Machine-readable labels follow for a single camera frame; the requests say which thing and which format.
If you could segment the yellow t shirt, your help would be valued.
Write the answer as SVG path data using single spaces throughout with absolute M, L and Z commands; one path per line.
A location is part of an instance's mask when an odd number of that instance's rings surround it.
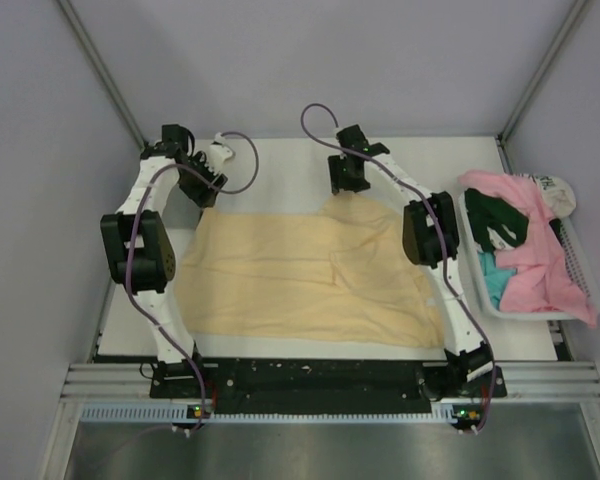
M 311 214 L 207 210 L 175 295 L 194 333 L 438 348 L 443 320 L 400 215 L 357 194 Z

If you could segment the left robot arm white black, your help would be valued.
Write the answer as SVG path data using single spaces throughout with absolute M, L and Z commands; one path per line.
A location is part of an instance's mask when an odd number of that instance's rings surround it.
M 172 281 L 177 255 L 162 214 L 176 188 L 199 209 L 212 207 L 227 183 L 222 163 L 231 156 L 221 146 L 220 159 L 210 161 L 205 152 L 195 149 L 189 129 L 166 124 L 161 138 L 141 152 L 139 173 L 121 206 L 100 220 L 111 279 L 124 287 L 134 308 L 148 321 L 158 362 L 178 365 L 172 384 L 189 397 L 204 390 L 207 374 L 190 362 L 196 345 L 176 305 Z

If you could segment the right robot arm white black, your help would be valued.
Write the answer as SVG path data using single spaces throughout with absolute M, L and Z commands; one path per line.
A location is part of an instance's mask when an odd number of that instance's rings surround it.
M 335 130 L 338 155 L 328 158 L 332 192 L 373 186 L 402 208 L 402 248 L 430 281 L 443 320 L 447 384 L 467 396 L 493 370 L 493 354 L 471 315 L 459 273 L 460 247 L 454 201 L 446 191 L 421 185 L 394 160 L 388 147 L 370 143 L 359 125 Z

